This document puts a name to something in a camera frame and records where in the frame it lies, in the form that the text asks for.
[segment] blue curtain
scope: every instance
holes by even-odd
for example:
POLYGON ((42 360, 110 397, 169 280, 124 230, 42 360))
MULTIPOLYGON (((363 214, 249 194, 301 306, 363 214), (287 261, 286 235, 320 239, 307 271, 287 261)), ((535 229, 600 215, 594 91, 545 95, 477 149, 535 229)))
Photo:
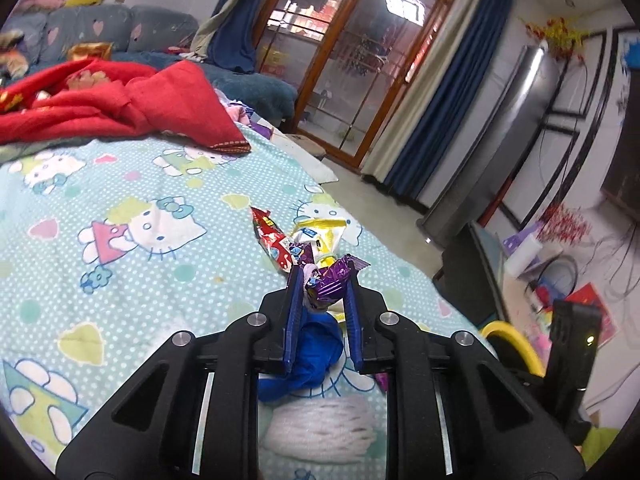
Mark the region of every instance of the blue curtain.
POLYGON ((384 184, 392 195, 417 199, 476 96, 513 0, 480 0, 433 99, 384 184))
MULTIPOLYGON (((226 1, 218 1, 212 16, 220 12, 226 1)), ((261 1, 238 0, 207 47, 207 63, 232 72, 252 74, 255 71, 255 49, 251 36, 261 1)))

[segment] red blanket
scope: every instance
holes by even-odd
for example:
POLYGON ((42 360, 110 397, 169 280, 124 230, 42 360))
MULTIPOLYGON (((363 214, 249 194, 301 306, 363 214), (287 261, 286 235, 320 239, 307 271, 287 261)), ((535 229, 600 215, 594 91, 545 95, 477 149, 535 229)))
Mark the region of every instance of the red blanket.
POLYGON ((160 72, 137 63, 71 61, 29 76, 0 94, 0 143, 132 137, 155 130, 184 134, 218 152, 251 150, 200 67, 191 61, 160 72), (52 97, 36 100, 41 90, 52 97))

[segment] red snack package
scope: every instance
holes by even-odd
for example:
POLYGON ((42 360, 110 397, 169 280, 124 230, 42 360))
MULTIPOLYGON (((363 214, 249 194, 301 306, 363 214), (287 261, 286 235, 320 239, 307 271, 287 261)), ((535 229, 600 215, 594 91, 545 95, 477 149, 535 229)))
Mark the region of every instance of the red snack package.
POLYGON ((269 218, 270 211, 262 211, 252 207, 251 214, 254 217, 254 233, 260 245, 285 272, 291 271, 292 258, 289 252, 291 239, 282 232, 276 223, 269 218))

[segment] cartoon cat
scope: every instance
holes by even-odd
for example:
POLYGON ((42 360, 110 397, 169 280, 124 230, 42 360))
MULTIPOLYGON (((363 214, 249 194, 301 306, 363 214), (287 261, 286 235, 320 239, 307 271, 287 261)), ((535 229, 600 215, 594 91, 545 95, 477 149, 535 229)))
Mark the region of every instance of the cartoon cat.
POLYGON ((183 150, 164 150, 161 156, 156 156, 154 164, 164 169, 169 176, 181 176, 184 174, 195 175, 203 171, 213 170, 216 166, 236 160, 232 155, 213 153, 185 146, 183 150))
POLYGON ((2 362, 9 389, 10 417, 31 450, 55 470, 73 428, 88 411, 78 405, 78 393, 62 375, 31 359, 15 367, 2 362))
POLYGON ((94 221, 78 233, 78 241, 84 244, 84 263, 99 263, 82 276, 82 290, 92 294, 106 286, 113 275, 106 265, 136 248, 148 253, 149 260, 155 254, 161 260, 165 254, 171 254, 175 260, 175 251, 206 233, 193 219, 193 206, 181 196, 151 202, 129 197, 112 208, 104 221, 94 221))
POLYGON ((310 202, 302 202, 296 205, 294 211, 297 216, 294 222, 308 220, 309 218, 344 218, 347 222, 347 228, 342 235, 342 239, 348 244, 356 246, 358 238, 362 232, 362 225, 351 213, 341 207, 331 195, 324 192, 320 186, 305 186, 305 189, 312 193, 310 202))
POLYGON ((68 177, 82 170, 86 163, 71 155, 56 155, 45 150, 34 156, 16 160, 9 173, 22 173, 24 184, 35 194, 48 195, 66 184, 68 177))

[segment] silver bolt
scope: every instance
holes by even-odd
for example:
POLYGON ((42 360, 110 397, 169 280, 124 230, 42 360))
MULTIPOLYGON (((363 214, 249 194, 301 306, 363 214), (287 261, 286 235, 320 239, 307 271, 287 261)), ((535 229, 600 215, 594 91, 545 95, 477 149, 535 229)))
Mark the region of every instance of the silver bolt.
POLYGON ((380 323, 383 325, 397 325, 400 318, 395 312, 383 312, 380 314, 380 323))
POLYGON ((178 332, 171 338, 171 342, 176 346, 188 345, 189 341, 191 341, 191 334, 189 332, 178 332))
POLYGON ((253 314, 249 314, 246 322, 251 326, 262 326, 267 322, 267 317, 261 312, 254 312, 253 314))
POLYGON ((459 345, 470 346, 474 342, 474 337, 469 332, 458 332, 456 334, 456 341, 459 345))

